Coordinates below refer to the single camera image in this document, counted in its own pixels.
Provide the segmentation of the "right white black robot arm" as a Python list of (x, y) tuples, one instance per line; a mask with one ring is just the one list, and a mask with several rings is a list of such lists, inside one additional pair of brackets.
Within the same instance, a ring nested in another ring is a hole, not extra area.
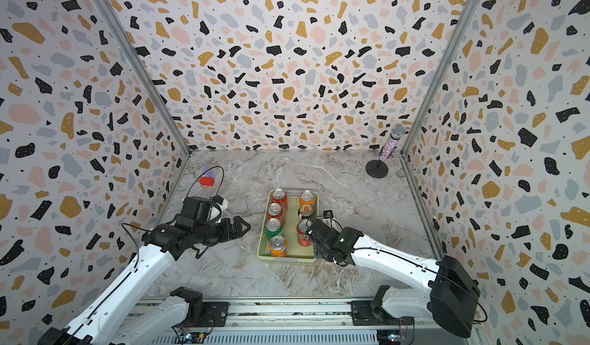
[(480, 290), (454, 257), (432, 258), (407, 254), (379, 243), (354, 228), (337, 231), (317, 219), (306, 231), (321, 257), (335, 265), (369, 268), (420, 292), (415, 304), (402, 305), (393, 288), (384, 285), (373, 298), (374, 310), (383, 319), (430, 318), (457, 337), (469, 338), (478, 322)]

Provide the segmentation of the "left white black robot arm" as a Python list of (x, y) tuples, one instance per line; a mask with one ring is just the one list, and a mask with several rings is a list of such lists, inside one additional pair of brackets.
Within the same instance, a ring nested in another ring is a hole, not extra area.
[(145, 234), (138, 254), (97, 299), (65, 327), (49, 328), (40, 344), (147, 344), (174, 327), (189, 327), (215, 319), (204, 312), (203, 296), (177, 288), (156, 308), (125, 324), (150, 286), (185, 251), (203, 244), (212, 247), (243, 237), (251, 226), (242, 217), (211, 225), (178, 228), (162, 224)]

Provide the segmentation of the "orange soda can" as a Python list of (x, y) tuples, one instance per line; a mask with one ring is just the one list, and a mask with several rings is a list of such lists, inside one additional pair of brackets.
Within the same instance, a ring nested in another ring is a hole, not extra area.
[(287, 257), (287, 240), (278, 234), (269, 240), (269, 250), (273, 257)]
[(314, 207), (317, 202), (316, 195), (311, 190), (304, 190), (299, 197), (300, 206), (308, 205)]

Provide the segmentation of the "green white can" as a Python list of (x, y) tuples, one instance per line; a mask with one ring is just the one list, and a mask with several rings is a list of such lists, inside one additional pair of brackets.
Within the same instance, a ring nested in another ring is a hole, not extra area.
[(314, 205), (301, 205), (298, 210), (298, 217), (300, 220), (312, 220), (317, 216), (317, 211)]

